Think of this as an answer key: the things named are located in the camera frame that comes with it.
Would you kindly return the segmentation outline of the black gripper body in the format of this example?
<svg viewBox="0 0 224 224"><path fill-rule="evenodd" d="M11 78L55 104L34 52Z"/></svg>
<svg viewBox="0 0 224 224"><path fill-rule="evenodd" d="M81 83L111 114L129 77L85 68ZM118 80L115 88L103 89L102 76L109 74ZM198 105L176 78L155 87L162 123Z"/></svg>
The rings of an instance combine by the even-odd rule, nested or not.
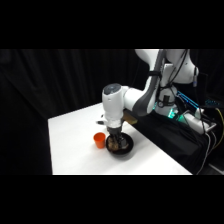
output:
<svg viewBox="0 0 224 224"><path fill-rule="evenodd" d="M110 135L120 135L122 132L122 126L118 126L118 127L110 127L107 126L107 131Z"/></svg>

